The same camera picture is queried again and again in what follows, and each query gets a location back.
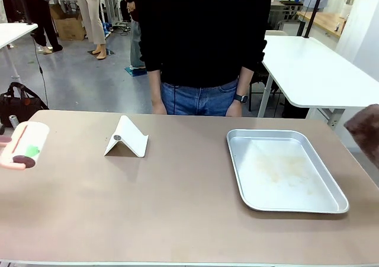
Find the black bag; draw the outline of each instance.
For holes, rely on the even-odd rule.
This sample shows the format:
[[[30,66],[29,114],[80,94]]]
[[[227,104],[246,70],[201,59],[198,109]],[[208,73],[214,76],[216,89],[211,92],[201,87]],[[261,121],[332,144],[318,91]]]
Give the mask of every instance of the black bag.
[[[21,98],[14,97],[13,88],[21,91]],[[19,82],[10,84],[8,91],[0,96],[0,121],[6,127],[12,127],[10,115],[16,115],[18,121],[28,121],[38,110],[48,110],[46,104],[26,86]]]

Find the concrete floor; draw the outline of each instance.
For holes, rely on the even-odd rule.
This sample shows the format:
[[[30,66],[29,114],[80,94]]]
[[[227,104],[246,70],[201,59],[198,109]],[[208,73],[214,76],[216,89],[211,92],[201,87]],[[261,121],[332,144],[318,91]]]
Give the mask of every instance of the concrete floor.
[[[124,68],[130,65],[130,35],[112,34],[107,38],[107,47],[116,55],[105,60],[88,54],[94,48],[87,40],[62,41],[63,51],[50,55],[37,54],[43,69],[50,109],[151,113],[149,81],[147,76],[132,78]],[[34,44],[29,35],[21,37],[10,50],[17,71],[25,85],[44,99],[44,87],[38,70]],[[11,72],[0,60],[0,92],[6,92],[11,82]],[[263,84],[255,84],[254,91],[262,92]],[[265,117],[273,117],[278,101],[284,102],[283,95],[271,97]],[[256,117],[262,94],[252,97],[252,112],[243,107],[243,116]],[[279,105],[275,116],[280,117],[283,106]],[[355,158],[379,184],[378,170],[362,153],[354,153]]]

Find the brown table surface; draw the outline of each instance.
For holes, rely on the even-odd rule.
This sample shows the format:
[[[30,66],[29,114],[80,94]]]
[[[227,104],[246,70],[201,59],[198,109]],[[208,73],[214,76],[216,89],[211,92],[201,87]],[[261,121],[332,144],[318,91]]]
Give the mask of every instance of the brown table surface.
[[[301,17],[304,17],[308,21],[312,16],[312,12],[305,11],[299,11],[297,14]],[[340,38],[342,35],[344,22],[345,20],[339,17],[339,14],[331,14],[328,12],[318,12],[314,18],[314,24],[337,38]],[[339,30],[335,31],[338,24],[340,24]]]
[[[32,118],[46,123],[50,134],[35,168],[0,169],[1,259],[379,263],[379,190],[321,121],[130,115],[149,134],[146,156],[119,146],[104,157],[120,115],[39,111]],[[234,128],[303,133],[344,191],[350,212],[248,208],[226,143]]]

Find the black wire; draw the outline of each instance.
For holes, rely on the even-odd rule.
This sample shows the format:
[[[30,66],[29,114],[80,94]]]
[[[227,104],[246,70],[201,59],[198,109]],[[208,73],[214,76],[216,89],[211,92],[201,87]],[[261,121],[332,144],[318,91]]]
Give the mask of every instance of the black wire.
[[[42,80],[43,80],[43,87],[45,89],[45,97],[46,97],[46,105],[47,105],[47,107],[49,107],[49,100],[47,100],[46,83],[45,83],[45,78],[43,77],[43,71],[42,71],[42,68],[41,68],[41,64],[40,64],[40,61],[38,60],[38,56],[37,56],[36,42],[34,41],[34,37],[32,37],[31,39],[33,40],[34,54],[36,54],[36,59],[37,59],[38,67],[40,68],[40,73],[41,73]]]
[[[307,9],[306,9],[306,11],[305,12],[307,12],[308,11],[308,9],[309,9],[309,6],[310,6],[310,3],[312,2],[312,0],[309,0],[309,4],[308,4],[308,6],[307,6]]]

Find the metal tray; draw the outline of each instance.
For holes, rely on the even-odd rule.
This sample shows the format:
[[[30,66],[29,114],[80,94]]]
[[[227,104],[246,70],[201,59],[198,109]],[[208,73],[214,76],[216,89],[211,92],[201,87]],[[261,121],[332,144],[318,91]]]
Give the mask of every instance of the metal tray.
[[[232,130],[227,143],[242,200],[260,211],[342,214],[349,202],[296,131]]]

